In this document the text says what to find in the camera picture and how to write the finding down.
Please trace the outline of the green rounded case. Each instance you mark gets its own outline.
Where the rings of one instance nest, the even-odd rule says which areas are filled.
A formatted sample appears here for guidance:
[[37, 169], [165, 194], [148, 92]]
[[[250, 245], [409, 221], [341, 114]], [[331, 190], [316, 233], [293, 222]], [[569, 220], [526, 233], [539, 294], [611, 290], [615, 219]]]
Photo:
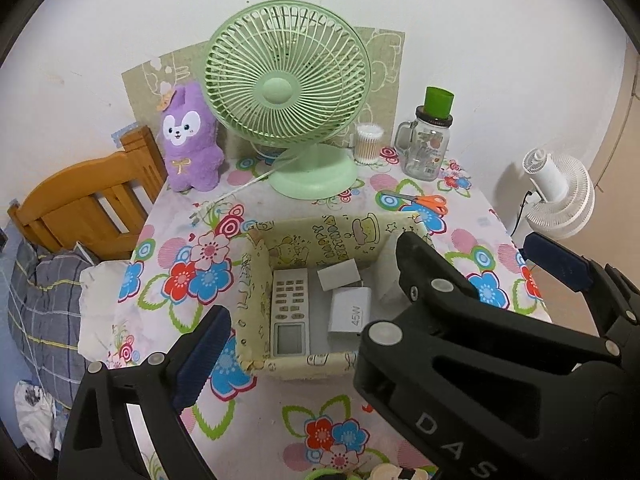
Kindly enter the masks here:
[[351, 471], [342, 471], [333, 468], [319, 468], [306, 474], [304, 480], [360, 480], [360, 477]]

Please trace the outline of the white standing fan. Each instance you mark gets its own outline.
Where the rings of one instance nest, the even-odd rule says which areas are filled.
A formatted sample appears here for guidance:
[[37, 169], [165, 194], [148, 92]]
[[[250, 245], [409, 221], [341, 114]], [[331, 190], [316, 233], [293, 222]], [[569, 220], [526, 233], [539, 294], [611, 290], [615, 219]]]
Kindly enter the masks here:
[[522, 170], [532, 188], [523, 198], [512, 236], [524, 236], [523, 221], [552, 240], [566, 240], [586, 226], [596, 206], [596, 191], [579, 159], [533, 148], [524, 156]]

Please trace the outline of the floral tablecloth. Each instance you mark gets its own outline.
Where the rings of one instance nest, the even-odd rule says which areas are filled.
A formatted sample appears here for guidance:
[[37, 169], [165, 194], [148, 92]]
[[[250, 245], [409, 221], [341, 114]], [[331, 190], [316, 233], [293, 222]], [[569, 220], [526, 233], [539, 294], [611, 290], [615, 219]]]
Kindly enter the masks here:
[[[160, 193], [127, 261], [104, 361], [108, 366], [137, 365], [169, 349], [215, 304], [233, 314], [240, 245], [250, 228], [326, 214], [413, 212], [427, 228], [428, 242], [471, 281], [485, 304], [548, 318], [533, 274], [508, 231], [453, 158], [444, 161], [436, 180], [422, 182], [402, 172], [395, 150], [383, 148], [375, 164], [359, 168], [350, 188], [312, 202], [273, 192], [259, 177], [268, 168], [266, 160], [245, 157], [229, 165], [214, 192]], [[448, 214], [383, 191], [444, 196]], [[300, 479], [319, 468], [364, 478], [384, 463], [434, 471], [360, 399], [352, 372], [293, 380], [248, 374], [236, 359], [233, 326], [182, 420], [221, 479]]]

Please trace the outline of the grey plaid blanket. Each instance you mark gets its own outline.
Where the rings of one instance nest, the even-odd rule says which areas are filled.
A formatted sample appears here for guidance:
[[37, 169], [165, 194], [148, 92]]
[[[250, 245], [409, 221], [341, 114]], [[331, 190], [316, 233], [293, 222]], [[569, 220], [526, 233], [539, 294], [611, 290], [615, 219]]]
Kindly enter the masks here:
[[50, 252], [21, 233], [9, 244], [9, 333], [34, 383], [69, 410], [87, 367], [78, 351], [80, 274], [99, 259], [79, 243]]

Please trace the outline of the white 45W charger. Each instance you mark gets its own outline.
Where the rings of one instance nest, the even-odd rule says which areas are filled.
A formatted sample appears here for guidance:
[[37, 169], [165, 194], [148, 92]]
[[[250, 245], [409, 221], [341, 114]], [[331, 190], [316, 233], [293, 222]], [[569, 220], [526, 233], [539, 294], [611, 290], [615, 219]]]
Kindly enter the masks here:
[[332, 292], [328, 330], [332, 334], [360, 334], [370, 321], [372, 290], [340, 287]]

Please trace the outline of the small white adapter box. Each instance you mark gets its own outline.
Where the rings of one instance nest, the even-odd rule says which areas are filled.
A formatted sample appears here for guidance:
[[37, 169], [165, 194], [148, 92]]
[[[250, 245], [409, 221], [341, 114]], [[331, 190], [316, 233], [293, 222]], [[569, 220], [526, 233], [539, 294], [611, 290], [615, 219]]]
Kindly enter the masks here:
[[361, 281], [356, 261], [348, 259], [317, 271], [324, 292], [345, 287]]

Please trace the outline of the white remote control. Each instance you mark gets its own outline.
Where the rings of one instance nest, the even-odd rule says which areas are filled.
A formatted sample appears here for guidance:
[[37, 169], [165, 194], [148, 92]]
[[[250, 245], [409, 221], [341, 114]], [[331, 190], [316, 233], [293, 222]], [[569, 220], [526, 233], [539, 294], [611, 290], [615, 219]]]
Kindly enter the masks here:
[[273, 272], [270, 314], [272, 356], [308, 356], [310, 336], [307, 269]]

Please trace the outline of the glass mug jar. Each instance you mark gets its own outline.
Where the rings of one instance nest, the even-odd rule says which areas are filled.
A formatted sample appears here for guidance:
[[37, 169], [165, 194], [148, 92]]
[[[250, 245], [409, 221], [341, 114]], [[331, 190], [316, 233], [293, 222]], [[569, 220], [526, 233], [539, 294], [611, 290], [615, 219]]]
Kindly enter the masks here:
[[411, 122], [401, 122], [394, 137], [402, 171], [410, 178], [432, 182], [439, 175], [450, 139], [454, 118], [436, 118], [416, 108]]

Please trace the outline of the green cup on jar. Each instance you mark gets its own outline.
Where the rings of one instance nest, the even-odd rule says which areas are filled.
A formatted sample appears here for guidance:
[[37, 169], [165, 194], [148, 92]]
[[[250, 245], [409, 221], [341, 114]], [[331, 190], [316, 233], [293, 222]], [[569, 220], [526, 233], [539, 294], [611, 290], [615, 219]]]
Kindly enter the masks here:
[[423, 110], [436, 119], [448, 119], [451, 115], [454, 94], [449, 90], [429, 86], [425, 89]]

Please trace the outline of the cotton swab container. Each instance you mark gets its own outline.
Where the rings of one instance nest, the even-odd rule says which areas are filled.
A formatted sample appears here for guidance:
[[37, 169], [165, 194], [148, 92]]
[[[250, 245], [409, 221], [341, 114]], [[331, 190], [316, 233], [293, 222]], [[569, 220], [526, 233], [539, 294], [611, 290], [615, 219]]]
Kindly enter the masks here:
[[363, 165], [375, 164], [380, 158], [384, 138], [384, 129], [370, 122], [356, 127], [354, 135], [354, 157]]

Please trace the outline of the purple plush bunny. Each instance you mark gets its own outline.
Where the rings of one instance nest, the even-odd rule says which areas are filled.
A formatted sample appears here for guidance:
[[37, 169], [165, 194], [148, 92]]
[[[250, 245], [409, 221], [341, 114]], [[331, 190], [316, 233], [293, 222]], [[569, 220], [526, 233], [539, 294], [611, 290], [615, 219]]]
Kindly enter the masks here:
[[219, 183], [224, 151], [217, 143], [218, 122], [201, 85], [190, 81], [163, 96], [160, 134], [170, 188], [208, 192]]

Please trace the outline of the green desk fan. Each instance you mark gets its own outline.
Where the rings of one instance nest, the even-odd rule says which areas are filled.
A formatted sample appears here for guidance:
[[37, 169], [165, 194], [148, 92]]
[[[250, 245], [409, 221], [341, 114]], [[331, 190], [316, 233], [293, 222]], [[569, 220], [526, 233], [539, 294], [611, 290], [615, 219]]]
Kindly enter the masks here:
[[235, 13], [209, 40], [201, 85], [229, 131], [280, 150], [265, 174], [276, 192], [323, 200], [356, 181], [352, 155], [329, 140], [366, 104], [371, 62], [356, 30], [334, 12], [268, 0]]

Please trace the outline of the orange handled scissors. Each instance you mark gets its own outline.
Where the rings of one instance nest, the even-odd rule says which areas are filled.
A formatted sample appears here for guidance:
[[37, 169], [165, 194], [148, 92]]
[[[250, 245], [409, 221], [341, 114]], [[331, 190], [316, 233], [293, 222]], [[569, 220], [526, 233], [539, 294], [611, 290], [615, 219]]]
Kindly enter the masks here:
[[436, 212], [436, 214], [441, 214], [442, 216], [448, 214], [446, 198], [441, 195], [407, 195], [392, 191], [383, 191], [383, 195], [398, 198], [398, 200], [408, 200], [410, 203], [416, 203], [422, 207], [431, 209], [431, 211]]

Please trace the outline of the wooden bed frame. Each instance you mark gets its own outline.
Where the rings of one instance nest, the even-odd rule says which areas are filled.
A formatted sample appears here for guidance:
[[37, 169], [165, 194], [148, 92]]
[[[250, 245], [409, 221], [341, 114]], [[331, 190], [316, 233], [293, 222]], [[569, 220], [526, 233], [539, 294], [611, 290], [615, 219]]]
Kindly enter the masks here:
[[102, 260], [124, 260], [149, 215], [134, 187], [154, 202], [166, 178], [152, 131], [140, 126], [122, 136], [121, 150], [48, 177], [8, 215], [26, 240], [50, 252], [79, 243]]

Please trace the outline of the cartoon poster on wall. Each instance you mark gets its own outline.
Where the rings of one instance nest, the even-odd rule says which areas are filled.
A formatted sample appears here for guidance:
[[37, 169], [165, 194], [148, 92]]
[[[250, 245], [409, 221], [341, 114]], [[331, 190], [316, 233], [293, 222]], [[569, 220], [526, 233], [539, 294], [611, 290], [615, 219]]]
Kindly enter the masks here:
[[[359, 27], [371, 62], [371, 89], [356, 125], [375, 124], [383, 128], [383, 142], [392, 142], [396, 118], [399, 76], [406, 34], [397, 30]], [[156, 143], [162, 144], [160, 102], [178, 84], [198, 80], [203, 73], [205, 41], [151, 58], [122, 73], [129, 104], [140, 125], [147, 125]]]

